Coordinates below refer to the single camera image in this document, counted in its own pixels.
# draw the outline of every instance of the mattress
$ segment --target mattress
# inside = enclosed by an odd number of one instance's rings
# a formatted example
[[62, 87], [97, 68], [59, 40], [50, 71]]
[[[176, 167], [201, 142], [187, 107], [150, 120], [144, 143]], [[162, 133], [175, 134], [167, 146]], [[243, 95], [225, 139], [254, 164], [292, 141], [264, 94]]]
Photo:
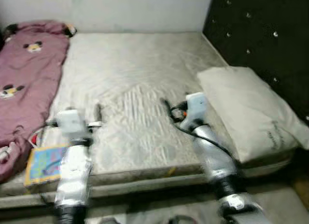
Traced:
[[[71, 39], [50, 117], [75, 107], [91, 122], [95, 106], [100, 104], [104, 125], [94, 134], [90, 148], [94, 194], [204, 182], [190, 137], [169, 123], [160, 98], [176, 104], [186, 93], [201, 91], [197, 72], [215, 66], [226, 63], [199, 33], [79, 33]], [[208, 118], [223, 142], [233, 145], [212, 108]], [[44, 146], [66, 143], [58, 129], [45, 131]], [[284, 167], [292, 154], [259, 159], [248, 168], [253, 168], [251, 175], [270, 173]], [[0, 196], [7, 201], [6, 196], [27, 193], [23, 179], [21, 173], [2, 184]], [[56, 185], [40, 185], [32, 192], [54, 192]]]

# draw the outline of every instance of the black cable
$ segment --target black cable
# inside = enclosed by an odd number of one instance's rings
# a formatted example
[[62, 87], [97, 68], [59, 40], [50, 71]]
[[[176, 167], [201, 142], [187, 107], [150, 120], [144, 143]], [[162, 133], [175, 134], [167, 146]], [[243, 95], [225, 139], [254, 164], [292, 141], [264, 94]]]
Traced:
[[218, 144], [217, 142], [215, 142], [215, 141], [213, 141], [213, 140], [210, 140], [210, 139], [208, 139], [208, 138], [206, 138], [206, 137], [199, 136], [199, 135], [197, 135], [197, 134], [195, 134], [195, 133], [192, 133], [192, 132], [190, 132], [190, 131], [184, 130], [184, 129], [180, 128], [179, 126], [177, 126], [177, 125], [175, 124], [175, 123], [176, 123], [176, 122], [175, 122], [175, 118], [174, 118], [173, 114], [171, 113], [171, 111], [173, 110], [173, 108], [171, 108], [169, 102], [168, 102], [166, 99], [161, 98], [160, 100], [161, 100], [161, 102], [166, 106], [166, 108], [167, 108], [167, 113], [168, 113], [168, 116], [169, 116], [169, 118], [170, 118], [170, 122], [171, 122], [171, 124], [172, 124], [175, 128], [177, 128], [178, 130], [180, 130], [180, 131], [186, 133], [187, 135], [193, 136], [193, 137], [195, 137], [195, 138], [203, 139], [203, 140], [205, 140], [205, 141], [207, 141], [207, 142], [213, 144], [214, 146], [216, 146], [217, 148], [219, 148], [220, 150], [222, 150], [223, 152], [225, 152], [227, 155], [229, 155], [232, 159], [234, 159], [233, 155], [232, 155], [226, 148], [222, 147], [222, 146], [221, 146], [220, 144]]

